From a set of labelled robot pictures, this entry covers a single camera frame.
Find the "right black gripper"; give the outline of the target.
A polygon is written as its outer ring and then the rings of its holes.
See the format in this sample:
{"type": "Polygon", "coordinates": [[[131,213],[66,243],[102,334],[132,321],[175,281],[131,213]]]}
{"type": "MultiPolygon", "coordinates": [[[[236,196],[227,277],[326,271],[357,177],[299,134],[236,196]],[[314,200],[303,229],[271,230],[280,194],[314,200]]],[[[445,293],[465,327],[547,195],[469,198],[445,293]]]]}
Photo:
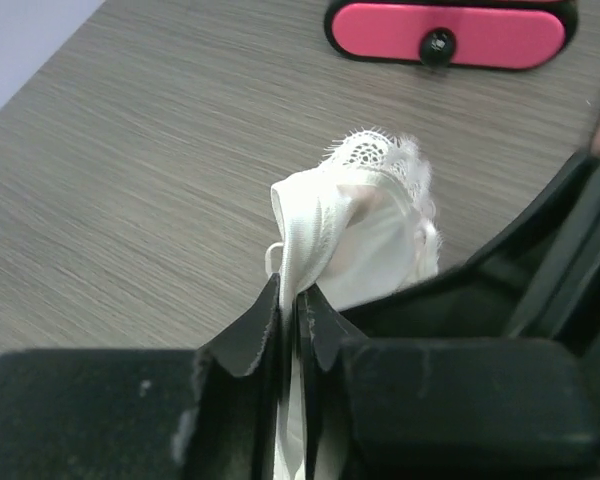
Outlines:
{"type": "Polygon", "coordinates": [[[600,157],[580,151],[462,264],[345,311],[375,337],[584,338],[600,327],[600,157]]]}

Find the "black pink drawer box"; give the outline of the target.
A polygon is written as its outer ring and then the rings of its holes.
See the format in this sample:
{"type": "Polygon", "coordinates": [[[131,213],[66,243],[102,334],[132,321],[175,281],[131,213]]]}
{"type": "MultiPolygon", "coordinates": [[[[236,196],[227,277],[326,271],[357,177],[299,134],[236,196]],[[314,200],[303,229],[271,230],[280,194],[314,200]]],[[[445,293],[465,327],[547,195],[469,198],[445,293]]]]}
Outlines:
{"type": "Polygon", "coordinates": [[[525,71],[559,55],[578,23],[575,1],[332,1],[323,28],[355,61],[525,71]]]}

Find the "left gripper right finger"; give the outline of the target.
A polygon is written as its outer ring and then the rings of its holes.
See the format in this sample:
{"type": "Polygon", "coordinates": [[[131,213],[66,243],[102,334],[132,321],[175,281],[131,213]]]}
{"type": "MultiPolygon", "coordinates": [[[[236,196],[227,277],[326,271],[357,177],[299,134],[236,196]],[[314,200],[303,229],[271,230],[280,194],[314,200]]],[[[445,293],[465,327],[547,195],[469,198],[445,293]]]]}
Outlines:
{"type": "Polygon", "coordinates": [[[600,479],[576,359],[545,340],[365,336],[296,302],[309,479],[600,479]]]}

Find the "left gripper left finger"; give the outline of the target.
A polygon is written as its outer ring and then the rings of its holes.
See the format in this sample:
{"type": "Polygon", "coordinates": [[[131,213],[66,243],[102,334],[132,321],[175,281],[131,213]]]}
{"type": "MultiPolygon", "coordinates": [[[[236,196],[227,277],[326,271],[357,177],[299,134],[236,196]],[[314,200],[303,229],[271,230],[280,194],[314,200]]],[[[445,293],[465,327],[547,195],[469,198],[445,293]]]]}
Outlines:
{"type": "Polygon", "coordinates": [[[0,479],[269,479],[279,280],[196,349],[0,355],[0,479]]]}

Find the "white bra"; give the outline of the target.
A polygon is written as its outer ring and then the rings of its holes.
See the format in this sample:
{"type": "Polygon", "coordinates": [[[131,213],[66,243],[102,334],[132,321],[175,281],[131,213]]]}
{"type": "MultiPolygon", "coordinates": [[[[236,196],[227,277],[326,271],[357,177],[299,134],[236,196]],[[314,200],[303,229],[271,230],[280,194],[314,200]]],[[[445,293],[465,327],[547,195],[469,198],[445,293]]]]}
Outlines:
{"type": "Polygon", "coordinates": [[[410,137],[360,130],[317,167],[271,187],[281,235],[283,387],[273,475],[358,477],[352,355],[365,336],[343,317],[438,272],[431,167],[410,137]]]}

